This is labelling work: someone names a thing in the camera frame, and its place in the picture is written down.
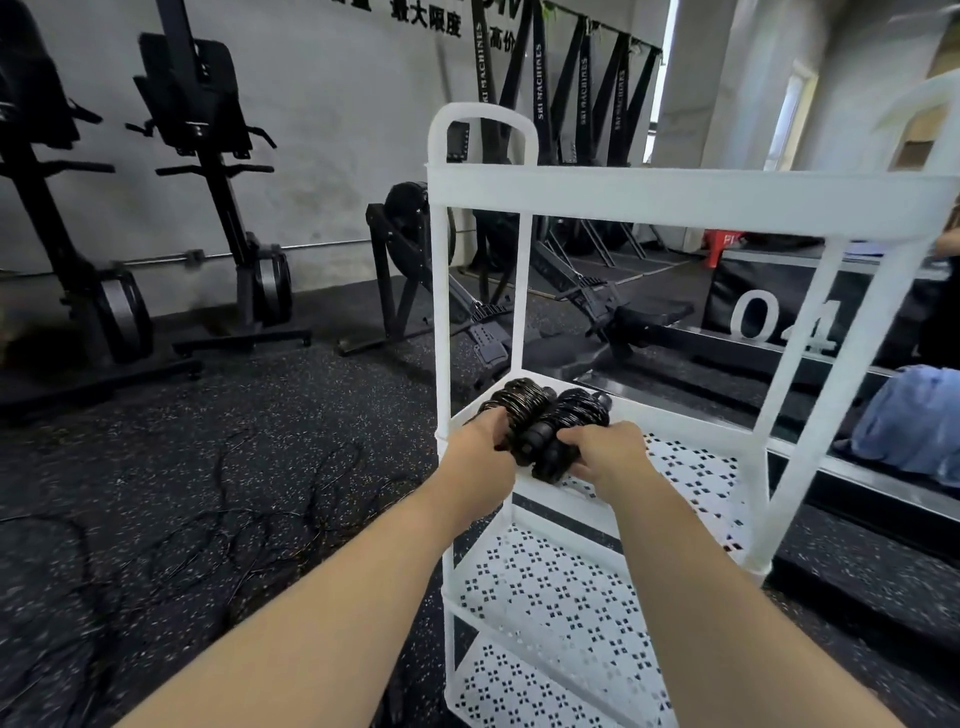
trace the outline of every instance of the rolling utility cart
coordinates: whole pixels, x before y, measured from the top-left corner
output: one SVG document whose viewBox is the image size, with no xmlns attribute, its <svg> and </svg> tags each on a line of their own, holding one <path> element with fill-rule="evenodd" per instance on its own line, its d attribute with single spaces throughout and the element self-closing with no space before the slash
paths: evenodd
<svg viewBox="0 0 960 728">
<path fill-rule="evenodd" d="M 512 370 L 451 417 L 447 274 L 444 266 L 433 268 L 440 456 L 450 430 L 472 417 L 505 381 L 527 376 L 558 392 L 571 386 L 523 369 L 527 298 L 522 292 L 535 215 L 824 236 L 823 259 L 752 430 L 612 398 L 612 422 L 628 419 L 643 429 L 654 465 L 759 585 L 960 191 L 958 88 L 960 72 L 926 81 L 877 124 L 869 158 L 889 159 L 917 111 L 949 104 L 926 168 L 897 174 L 538 167 L 537 131 L 529 119 L 492 104 L 441 109 L 428 145 L 433 259 L 446 256 L 444 207 L 519 213 L 519 295 Z M 523 163 L 447 164 L 447 128 L 476 117 L 517 128 L 524 138 Z M 889 241 L 892 247 L 771 497 L 766 467 L 771 428 L 851 239 Z M 529 469 L 518 469 L 515 493 L 618 536 L 611 508 L 587 483 L 568 476 L 559 486 L 547 485 Z M 485 728 L 676 724 L 620 554 L 519 507 L 510 497 L 459 563 L 454 565 L 453 549 L 447 551 L 443 571 L 445 696 L 462 720 Z M 459 665 L 455 618 L 479 633 Z"/>
</svg>

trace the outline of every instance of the person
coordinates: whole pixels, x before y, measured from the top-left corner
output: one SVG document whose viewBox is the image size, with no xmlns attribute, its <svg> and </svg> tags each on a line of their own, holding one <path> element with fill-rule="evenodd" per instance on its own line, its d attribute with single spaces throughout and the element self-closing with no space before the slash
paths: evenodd
<svg viewBox="0 0 960 728">
<path fill-rule="evenodd" d="M 450 435 L 410 496 L 148 697 L 121 728 L 369 726 L 437 562 L 511 492 L 506 412 Z M 631 423 L 562 430 L 616 515 L 683 728 L 890 728 L 897 719 L 793 624 L 651 465 Z"/>
<path fill-rule="evenodd" d="M 951 228 L 937 238 L 933 256 L 948 258 L 950 275 L 933 312 L 920 326 L 918 354 L 923 364 L 960 369 L 960 354 L 953 341 L 960 312 L 960 228 Z"/>
</svg>

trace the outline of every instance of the printed number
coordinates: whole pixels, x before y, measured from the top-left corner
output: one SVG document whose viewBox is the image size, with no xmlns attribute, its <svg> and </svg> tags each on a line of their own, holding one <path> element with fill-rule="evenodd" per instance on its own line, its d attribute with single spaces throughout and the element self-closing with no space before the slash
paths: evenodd
<svg viewBox="0 0 960 728">
<path fill-rule="evenodd" d="M 824 304 L 820 307 L 820 314 L 817 316 L 817 324 L 813 329 L 813 336 L 806 342 L 806 347 L 812 352 L 832 352 L 837 348 L 837 343 L 830 341 L 829 336 L 839 310 L 840 302 L 834 300 L 824 301 Z M 783 330 L 783 333 L 780 334 L 780 338 L 788 341 L 791 333 L 793 333 L 793 327 L 787 327 Z"/>
<path fill-rule="evenodd" d="M 763 327 L 756 336 L 745 336 L 743 334 L 743 316 L 747 312 L 747 306 L 751 301 L 763 301 L 766 305 L 766 317 L 763 319 Z M 837 313 L 840 311 L 840 302 L 835 300 L 825 301 L 820 307 L 820 313 L 817 316 L 816 325 L 813 329 L 813 336 L 806 343 L 806 347 L 814 353 L 832 352 L 837 348 L 837 342 L 830 341 L 830 330 L 833 328 L 833 322 L 836 321 Z M 740 339 L 748 341 L 768 341 L 777 328 L 777 321 L 780 320 L 780 302 L 770 291 L 754 289 L 747 291 L 736 302 L 733 307 L 733 314 L 730 317 L 730 333 Z M 790 334 L 793 333 L 793 326 L 789 326 L 780 334 L 784 341 L 790 340 Z"/>
<path fill-rule="evenodd" d="M 763 301 L 766 303 L 767 316 L 763 320 L 763 327 L 756 336 L 743 335 L 743 315 L 747 312 L 747 306 L 751 301 Z M 730 317 L 730 333 L 738 339 L 747 339 L 748 341 L 766 341 L 773 334 L 777 327 L 777 321 L 780 319 L 780 302 L 770 291 L 761 291 L 755 288 L 747 291 L 736 302 L 733 307 L 733 314 Z"/>
</svg>

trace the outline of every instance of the white wall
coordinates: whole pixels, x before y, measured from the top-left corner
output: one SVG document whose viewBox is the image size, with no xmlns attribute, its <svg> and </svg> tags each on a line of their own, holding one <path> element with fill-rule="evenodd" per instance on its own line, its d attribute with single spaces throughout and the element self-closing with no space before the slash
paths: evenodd
<svg viewBox="0 0 960 728">
<path fill-rule="evenodd" d="M 748 1 L 756 12 L 745 63 L 731 94 L 729 123 L 724 128 L 715 118 L 710 129 L 705 167 L 762 169 L 794 64 L 817 72 L 827 46 L 829 21 L 816 0 Z"/>
<path fill-rule="evenodd" d="M 275 174 L 248 173 L 234 180 L 244 222 L 263 243 L 366 238 L 367 204 L 382 201 L 397 182 L 423 179 L 426 130 L 436 110 L 448 100 L 476 100 L 469 3 L 431 2 L 460 13 L 462 38 L 397 22 L 389 0 L 371 0 L 372 12 L 352 8 L 349 0 L 345 5 L 333 0 L 188 0 L 194 34 L 221 40 L 231 50 L 248 123 L 265 128 L 279 145 L 272 151 L 254 140 L 252 161 L 272 164 Z M 142 72 L 138 35 L 160 31 L 154 0 L 27 4 L 67 95 L 106 119 L 99 127 L 80 125 L 83 139 L 74 151 L 54 154 L 38 148 L 38 153 L 117 166 L 116 175 L 74 172 L 51 180 L 78 249 L 103 261 L 194 248 L 226 252 L 204 180 L 154 174 L 158 166 L 189 160 L 177 157 L 158 138 L 145 139 L 123 128 L 124 122 L 141 123 L 147 116 L 132 76 Z M 668 0 L 566 4 L 662 41 Z M 488 20 L 514 30 L 518 21 L 495 16 L 495 9 L 488 10 Z M 644 26 L 642 32 L 636 30 L 638 24 Z M 549 34 L 557 32 L 548 26 Z M 562 56 L 565 42 L 554 48 L 552 55 Z M 507 54 L 492 55 L 501 80 Z M 559 61 L 554 65 L 559 72 Z M 529 113 L 524 100 L 529 98 L 528 92 L 520 99 L 524 113 Z M 473 138 L 476 149 L 478 130 Z M 642 141 L 637 146 L 642 152 Z M 49 270 L 19 199 L 6 183 L 0 183 L 0 221 L 5 238 L 0 268 Z M 374 275 L 368 245 L 294 252 L 290 262 L 298 290 Z M 234 298 L 229 259 L 196 271 L 179 265 L 140 268 L 136 277 L 155 316 Z M 0 307 L 8 313 L 14 309 L 14 315 L 62 315 L 59 296 L 52 278 L 0 285 Z"/>
<path fill-rule="evenodd" d="M 795 169 L 858 167 L 877 115 L 926 78 L 949 22 L 936 12 L 945 4 L 852 0 L 831 39 Z"/>
</svg>

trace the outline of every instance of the footrest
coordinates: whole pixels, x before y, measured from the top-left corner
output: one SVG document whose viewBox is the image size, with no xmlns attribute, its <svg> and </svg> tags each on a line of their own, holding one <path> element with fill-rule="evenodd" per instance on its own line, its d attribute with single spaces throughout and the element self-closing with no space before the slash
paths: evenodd
<svg viewBox="0 0 960 728">
<path fill-rule="evenodd" d="M 693 311 L 693 303 L 689 301 L 639 296 L 619 306 L 613 320 L 624 328 L 668 327 L 682 321 Z"/>
<path fill-rule="evenodd" d="M 476 303 L 470 312 L 470 318 L 477 324 L 486 324 L 498 316 L 511 313 L 512 308 L 499 303 Z"/>
</svg>

